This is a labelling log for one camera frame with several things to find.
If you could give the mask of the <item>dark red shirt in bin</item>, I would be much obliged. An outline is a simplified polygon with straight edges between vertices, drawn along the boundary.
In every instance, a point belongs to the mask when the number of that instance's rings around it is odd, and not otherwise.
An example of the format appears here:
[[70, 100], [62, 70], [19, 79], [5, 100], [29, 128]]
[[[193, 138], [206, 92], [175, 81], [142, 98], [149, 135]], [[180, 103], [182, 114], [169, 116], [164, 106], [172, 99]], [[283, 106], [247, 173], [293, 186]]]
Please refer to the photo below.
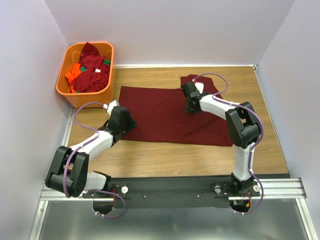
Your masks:
[[86, 43], [79, 57], [81, 72], [75, 79], [74, 89], [77, 93], [95, 93], [105, 89], [109, 83], [111, 66], [104, 64], [106, 55], [100, 55], [99, 50], [92, 44]]

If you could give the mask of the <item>maroon t shirt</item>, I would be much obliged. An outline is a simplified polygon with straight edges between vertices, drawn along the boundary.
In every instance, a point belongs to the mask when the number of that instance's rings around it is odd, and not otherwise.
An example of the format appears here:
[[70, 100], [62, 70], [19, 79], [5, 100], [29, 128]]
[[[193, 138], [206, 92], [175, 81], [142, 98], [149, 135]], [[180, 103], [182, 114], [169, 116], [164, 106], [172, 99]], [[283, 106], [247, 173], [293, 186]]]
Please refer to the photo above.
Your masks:
[[188, 113], [181, 88], [122, 86], [119, 104], [130, 111], [137, 126], [123, 140], [232, 146], [227, 123], [209, 112]]

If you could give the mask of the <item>orange plastic bin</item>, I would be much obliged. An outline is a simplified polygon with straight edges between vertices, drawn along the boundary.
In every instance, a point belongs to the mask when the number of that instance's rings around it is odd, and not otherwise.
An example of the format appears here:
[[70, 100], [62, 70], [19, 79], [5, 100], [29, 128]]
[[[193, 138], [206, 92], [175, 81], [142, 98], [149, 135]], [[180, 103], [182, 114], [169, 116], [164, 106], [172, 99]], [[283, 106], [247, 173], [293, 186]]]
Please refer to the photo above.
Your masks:
[[93, 102], [109, 104], [114, 99], [114, 47], [108, 42], [71, 45], [63, 59], [57, 92], [75, 108]]

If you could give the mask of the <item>orange shirt in bin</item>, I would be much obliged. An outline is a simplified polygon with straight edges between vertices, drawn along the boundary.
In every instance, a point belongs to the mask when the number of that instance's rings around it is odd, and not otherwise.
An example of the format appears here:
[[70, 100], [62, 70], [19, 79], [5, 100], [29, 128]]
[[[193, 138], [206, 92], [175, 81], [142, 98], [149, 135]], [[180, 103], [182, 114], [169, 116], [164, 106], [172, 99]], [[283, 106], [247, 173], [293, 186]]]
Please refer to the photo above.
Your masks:
[[81, 73], [80, 70], [80, 64], [79, 63], [75, 63], [72, 66], [72, 70], [71, 72], [67, 72], [64, 76], [66, 78], [66, 80], [68, 81], [69, 87], [70, 87], [70, 91], [71, 93], [76, 93], [77, 91], [74, 88], [74, 84], [75, 84], [75, 80], [78, 77], [78, 75]]

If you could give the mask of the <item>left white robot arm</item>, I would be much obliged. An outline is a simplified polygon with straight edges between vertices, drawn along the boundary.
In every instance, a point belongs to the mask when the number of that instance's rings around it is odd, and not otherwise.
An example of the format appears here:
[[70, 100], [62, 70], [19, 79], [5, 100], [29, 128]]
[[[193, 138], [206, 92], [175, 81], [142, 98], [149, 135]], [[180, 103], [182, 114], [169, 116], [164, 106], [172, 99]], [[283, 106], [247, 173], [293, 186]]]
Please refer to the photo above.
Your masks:
[[55, 151], [45, 178], [45, 186], [66, 197], [79, 197], [84, 191], [94, 191], [107, 197], [112, 191], [111, 177], [101, 172], [88, 172], [90, 161], [106, 149], [113, 147], [127, 133], [137, 127], [130, 111], [114, 100], [100, 103], [109, 119], [94, 134], [71, 147], [60, 146]]

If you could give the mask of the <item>aluminium extrusion rail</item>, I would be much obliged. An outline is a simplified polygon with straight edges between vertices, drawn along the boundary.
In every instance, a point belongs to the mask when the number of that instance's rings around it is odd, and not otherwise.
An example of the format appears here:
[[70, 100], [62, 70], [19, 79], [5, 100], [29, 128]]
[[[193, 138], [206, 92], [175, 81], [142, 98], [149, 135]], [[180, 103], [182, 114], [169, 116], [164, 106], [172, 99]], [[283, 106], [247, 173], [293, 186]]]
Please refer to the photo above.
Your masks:
[[[263, 186], [263, 199], [305, 199], [307, 194], [300, 178], [260, 179]], [[78, 197], [67, 198], [63, 193], [43, 186], [40, 201], [111, 201], [99, 198], [93, 193], [81, 193]]]

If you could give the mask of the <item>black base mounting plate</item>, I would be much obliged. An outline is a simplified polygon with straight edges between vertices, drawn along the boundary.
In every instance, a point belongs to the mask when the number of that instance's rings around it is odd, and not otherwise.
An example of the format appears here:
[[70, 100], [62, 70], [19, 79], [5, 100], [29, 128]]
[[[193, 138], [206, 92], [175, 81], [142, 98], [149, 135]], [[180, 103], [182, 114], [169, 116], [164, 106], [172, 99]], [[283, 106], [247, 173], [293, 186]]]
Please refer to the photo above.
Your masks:
[[[112, 202], [105, 192], [118, 194]], [[108, 178], [103, 192], [88, 191], [85, 198], [93, 198], [95, 210], [121, 209], [170, 209], [170, 208], [229, 208], [248, 211], [247, 204], [260, 196], [260, 187], [253, 179], [238, 184], [228, 175]]]

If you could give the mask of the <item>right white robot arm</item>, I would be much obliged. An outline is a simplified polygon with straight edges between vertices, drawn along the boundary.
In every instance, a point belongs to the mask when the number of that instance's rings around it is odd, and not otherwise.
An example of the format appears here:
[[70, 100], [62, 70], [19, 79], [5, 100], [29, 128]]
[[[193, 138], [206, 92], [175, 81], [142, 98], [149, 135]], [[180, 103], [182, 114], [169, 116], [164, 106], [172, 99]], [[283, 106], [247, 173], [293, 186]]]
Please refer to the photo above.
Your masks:
[[264, 136], [264, 126], [249, 102], [236, 103], [219, 97], [220, 92], [201, 92], [195, 80], [181, 86], [186, 97], [185, 111], [207, 112], [226, 121], [229, 138], [235, 149], [235, 166], [230, 191], [241, 196], [254, 184], [253, 158]]

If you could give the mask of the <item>green shirt in bin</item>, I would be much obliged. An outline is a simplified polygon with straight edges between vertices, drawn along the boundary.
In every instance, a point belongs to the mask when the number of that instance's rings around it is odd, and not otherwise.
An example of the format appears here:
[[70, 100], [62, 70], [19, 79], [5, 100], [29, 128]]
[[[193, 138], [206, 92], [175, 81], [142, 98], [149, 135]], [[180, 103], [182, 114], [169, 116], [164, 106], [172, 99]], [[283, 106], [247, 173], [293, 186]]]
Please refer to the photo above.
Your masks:
[[[104, 64], [106, 64], [108, 66], [111, 65], [111, 62], [109, 60], [107, 60], [107, 59], [105, 59], [103, 62], [104, 62]], [[81, 72], [85, 72], [86, 70], [87, 70], [87, 68], [85, 66], [80, 67], [80, 71]]]

